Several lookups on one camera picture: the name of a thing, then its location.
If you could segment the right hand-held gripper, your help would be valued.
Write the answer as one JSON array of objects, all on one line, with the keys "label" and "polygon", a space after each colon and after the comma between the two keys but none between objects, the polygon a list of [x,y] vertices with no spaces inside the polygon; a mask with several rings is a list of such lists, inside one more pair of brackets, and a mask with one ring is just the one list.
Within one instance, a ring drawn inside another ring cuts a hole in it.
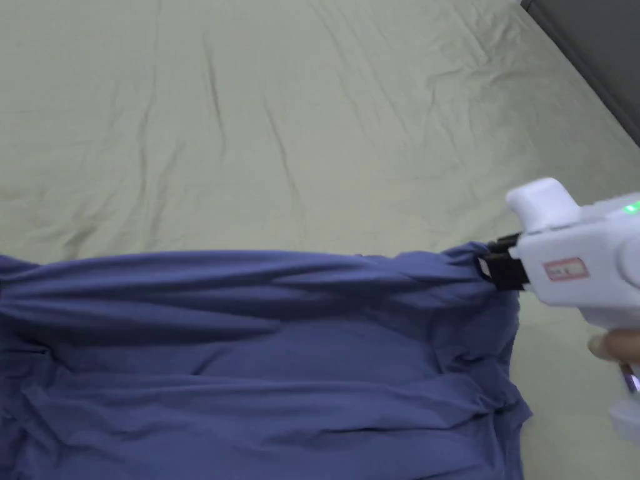
[{"label": "right hand-held gripper", "polygon": [[639,329],[639,193],[579,205],[556,179],[510,190],[522,232],[487,243],[482,275],[500,291],[527,291],[576,308],[607,331]]}]

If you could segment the person's right hand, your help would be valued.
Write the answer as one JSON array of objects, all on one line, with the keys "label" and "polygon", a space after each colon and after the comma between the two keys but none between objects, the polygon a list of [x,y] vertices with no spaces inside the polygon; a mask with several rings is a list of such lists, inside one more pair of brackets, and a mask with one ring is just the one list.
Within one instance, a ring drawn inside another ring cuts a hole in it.
[{"label": "person's right hand", "polygon": [[603,361],[639,364],[639,330],[618,329],[593,336],[587,346],[590,352]]}]

